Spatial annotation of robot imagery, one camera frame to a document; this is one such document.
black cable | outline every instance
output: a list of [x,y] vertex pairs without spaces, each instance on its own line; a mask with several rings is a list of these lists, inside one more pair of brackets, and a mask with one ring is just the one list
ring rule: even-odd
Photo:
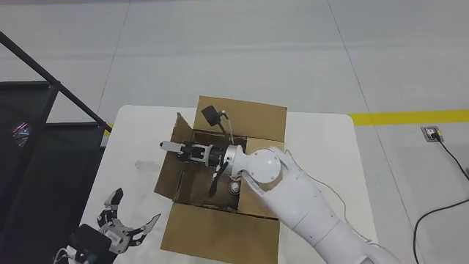
[[435,213],[435,212],[438,212],[438,211],[441,211],[441,210],[446,210],[446,209],[449,209],[449,208],[453,208],[453,207],[456,207],[456,206],[459,206],[461,204],[464,204],[466,202],[469,202],[469,199],[465,199],[464,201],[461,201],[459,203],[456,203],[456,204],[453,204],[453,205],[449,205],[449,206],[446,206],[446,207],[443,207],[443,208],[438,208],[438,209],[435,209],[435,210],[432,210],[430,212],[427,212],[425,213],[421,218],[418,219],[417,223],[416,223],[416,227],[414,228],[413,230],[413,256],[414,258],[416,259],[416,262],[417,264],[419,264],[420,262],[418,261],[418,258],[417,258],[417,251],[416,251],[416,241],[417,241],[417,228],[418,228],[418,224],[420,223],[420,221],[422,219],[424,219],[425,217],[427,217],[428,215],[432,214],[432,213]]
[[[432,138],[433,138],[433,139],[437,139],[437,141],[443,146],[443,148],[446,150],[446,152],[448,152],[448,154],[456,161],[457,166],[459,167],[459,169],[461,169],[461,172],[462,172],[463,175],[466,177],[466,179],[469,180],[468,174],[464,171],[464,169],[462,169],[461,164],[459,163],[459,161],[456,159],[456,157],[453,156],[453,154],[451,154],[451,152],[449,152],[449,150],[448,150],[448,149],[445,147],[445,145],[441,142],[440,135],[439,135],[438,133],[434,133],[434,134],[432,134]],[[466,203],[466,202],[469,202],[469,199],[465,199],[464,201],[455,203],[455,204],[453,204],[453,205],[449,205],[449,206],[446,206],[446,207],[442,207],[442,208],[438,208],[438,209],[431,210],[430,212],[425,213],[423,216],[421,216],[421,217],[417,220],[416,227],[413,229],[413,256],[414,256],[414,258],[416,259],[417,264],[420,264],[420,262],[418,261],[418,258],[417,258],[417,251],[416,251],[417,229],[418,229],[418,225],[420,224],[420,221],[422,221],[422,219],[424,219],[425,217],[427,217],[428,215],[430,215],[430,214],[432,214],[432,213],[435,213],[435,212],[438,212],[438,211],[441,211],[441,210],[446,210],[446,209],[449,209],[449,208],[453,208],[453,207],[462,205],[462,204],[464,204],[464,203]]]
[[459,161],[456,159],[456,157],[454,157],[453,154],[451,154],[451,152],[449,152],[449,150],[446,149],[445,145],[441,142],[441,139],[439,137],[437,138],[437,140],[440,142],[440,144],[443,146],[443,148],[446,150],[446,152],[448,152],[448,154],[456,161],[457,166],[459,166],[459,169],[461,169],[461,172],[464,174],[466,179],[469,180],[468,174],[464,171],[464,169],[462,169],[461,164],[459,164]]

concrete floor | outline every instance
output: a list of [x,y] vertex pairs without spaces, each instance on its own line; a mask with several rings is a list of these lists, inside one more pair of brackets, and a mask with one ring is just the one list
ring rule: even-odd
[[[469,0],[0,0],[0,29],[108,122],[199,95],[357,113],[469,107]],[[0,48],[0,81],[40,79]],[[88,120],[60,98],[51,122]],[[467,165],[469,125],[438,124]],[[377,236],[414,263],[413,225],[469,195],[420,125],[356,127]],[[419,227],[421,263],[466,263],[469,205]]]

white table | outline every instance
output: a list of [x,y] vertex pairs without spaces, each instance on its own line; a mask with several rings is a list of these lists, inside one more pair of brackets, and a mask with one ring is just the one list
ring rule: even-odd
[[[162,213],[139,247],[129,248],[115,263],[219,263],[160,250],[172,201],[153,192],[168,140],[180,112],[191,125],[196,110],[175,107],[123,106],[117,114],[81,223],[97,228],[96,217],[109,194],[124,190],[119,219],[137,228]],[[328,183],[347,203],[347,217],[365,236],[377,240],[352,119],[344,114],[287,113],[285,147],[311,176]],[[343,206],[325,189],[332,208]],[[281,224],[279,263],[323,263],[303,239]]]

cardboard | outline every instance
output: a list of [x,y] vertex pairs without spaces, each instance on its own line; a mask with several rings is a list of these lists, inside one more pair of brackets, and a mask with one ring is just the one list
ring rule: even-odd
[[[216,110],[224,110],[232,124],[233,134],[258,139],[285,142],[287,108],[262,103],[200,96],[197,105],[194,130],[221,133],[218,126],[210,126],[202,109],[213,105]],[[228,121],[221,119],[221,124],[229,132]]]
[[[246,153],[270,146],[283,149],[286,108],[209,97],[199,99],[194,129],[177,115],[171,141],[226,145],[219,128],[210,127],[201,113],[209,105],[226,111],[234,143]],[[277,263],[278,219],[248,186],[242,184],[239,196],[230,194],[228,175],[218,181],[215,196],[208,197],[213,172],[179,161],[175,153],[166,154],[155,192],[174,204],[161,248],[228,263]]]
[[[190,141],[191,138],[192,128],[178,112],[173,133],[171,135],[171,141],[181,143],[184,141]],[[186,163],[177,159],[176,153],[167,152],[163,166],[161,167],[160,179],[158,179],[156,183],[155,193],[168,199],[173,199],[176,196],[181,173],[185,165]]]
[[279,232],[276,220],[174,203],[161,249],[228,263],[276,264]]

power cord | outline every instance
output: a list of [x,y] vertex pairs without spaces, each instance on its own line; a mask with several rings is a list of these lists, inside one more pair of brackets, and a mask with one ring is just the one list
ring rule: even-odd
[[[285,150],[285,153],[288,153],[288,155],[290,155],[290,158],[293,160],[293,162],[295,162],[295,164],[298,166],[299,169],[303,170],[299,165],[298,163],[295,161],[295,159],[293,158],[293,155],[292,153],[290,152],[289,149],[286,149]],[[318,180],[314,177],[312,177],[311,175],[308,174],[308,172],[305,172],[303,170],[303,172],[308,175],[309,178],[311,178],[312,180],[314,180],[315,182],[317,183],[320,183],[321,185],[325,186],[326,188],[330,189],[339,199],[340,201],[342,202],[343,206],[344,206],[344,221],[345,223],[358,235],[360,236],[365,242],[367,243],[371,243],[372,240],[370,240],[369,238],[367,238],[366,236],[362,235],[361,233],[359,233],[359,231],[357,231],[353,226],[352,224],[349,222],[349,219],[347,218],[347,204],[345,204],[345,201],[344,199],[342,199],[342,197],[339,195],[339,193],[336,192],[336,190],[333,189],[333,187],[329,186],[327,183],[324,183],[322,182],[321,180]]]
[[[445,149],[446,152],[456,161],[457,166],[459,167],[459,169],[461,170],[461,172],[463,173],[463,175],[466,177],[466,179],[469,181],[469,176],[468,176],[468,174],[464,171],[464,169],[462,169],[461,164],[459,163],[459,161],[456,159],[456,157],[453,156],[453,154],[451,154],[451,152],[449,152],[449,150],[446,148],[446,146],[441,142],[440,134],[439,134],[439,133],[432,133],[431,137],[432,137],[432,139],[436,139],[436,140],[441,144],[441,146],[443,146],[443,149]],[[424,219],[424,218],[427,217],[428,215],[433,214],[433,213],[435,213],[435,212],[438,212],[438,211],[441,211],[441,210],[446,210],[446,209],[449,209],[449,208],[453,208],[453,207],[462,205],[462,204],[464,204],[464,203],[466,203],[466,202],[469,202],[469,199],[465,199],[464,201],[455,203],[455,204],[453,204],[453,205],[449,205],[449,206],[446,206],[446,207],[441,207],[441,208],[438,208],[438,209],[431,210],[430,212],[427,212],[427,213],[425,213],[424,215],[422,215],[422,216],[417,220],[416,227],[413,229],[413,256],[414,256],[414,258],[416,259],[417,264],[420,264],[420,262],[418,261],[418,258],[417,258],[417,251],[416,251],[417,229],[418,229],[418,225],[420,224],[420,222],[422,221],[422,219]]]

